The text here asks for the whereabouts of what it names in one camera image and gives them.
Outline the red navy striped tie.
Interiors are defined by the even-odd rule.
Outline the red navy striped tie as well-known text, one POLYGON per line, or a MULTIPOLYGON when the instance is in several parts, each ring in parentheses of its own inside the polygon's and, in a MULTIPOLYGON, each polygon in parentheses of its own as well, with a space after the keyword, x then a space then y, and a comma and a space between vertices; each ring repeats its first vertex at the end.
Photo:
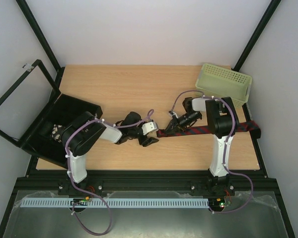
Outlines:
MULTIPOLYGON (((235 127, 235 132, 248 132, 256 138, 261 138, 261 129, 256 124, 255 121, 246 121, 239 123, 238 126, 235 127)), ((164 129, 160 129, 156 132, 158 138, 164 137, 176 137, 176 136, 186 136, 186 135, 199 135, 199 134, 211 134, 211 131, 207 125, 204 126, 192 126, 181 132, 171 132, 167 133, 164 129)))

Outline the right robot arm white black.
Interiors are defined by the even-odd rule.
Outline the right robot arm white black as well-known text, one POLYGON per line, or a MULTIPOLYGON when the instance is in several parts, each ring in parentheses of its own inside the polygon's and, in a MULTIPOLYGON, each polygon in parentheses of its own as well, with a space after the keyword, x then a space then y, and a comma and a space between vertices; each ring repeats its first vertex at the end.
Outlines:
POLYGON ((182 105, 186 113, 178 116, 170 111, 171 121, 162 134, 167 136, 184 134, 202 119, 202 112, 206 113, 207 126, 214 137, 213 158, 209 167, 213 178, 207 181, 207 190, 212 194, 218 194, 224 188, 221 179, 229 174, 230 147, 239 123, 232 99, 214 96, 188 97, 184 99, 182 105))

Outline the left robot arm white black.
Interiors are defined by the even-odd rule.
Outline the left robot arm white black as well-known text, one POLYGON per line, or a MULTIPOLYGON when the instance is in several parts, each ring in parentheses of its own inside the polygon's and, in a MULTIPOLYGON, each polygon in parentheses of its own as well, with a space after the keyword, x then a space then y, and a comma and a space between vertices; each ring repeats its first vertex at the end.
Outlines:
POLYGON ((57 132, 57 139, 62 142, 66 152, 69 178, 75 183, 80 183, 87 177, 86 154, 98 139, 117 145, 136 139, 143 147, 159 142, 157 138, 148 136, 158 131, 156 122, 150 118, 153 113, 153 109, 149 110, 147 116, 142 119, 138 113, 130 112, 124 120, 109 123, 90 112, 84 112, 57 132))

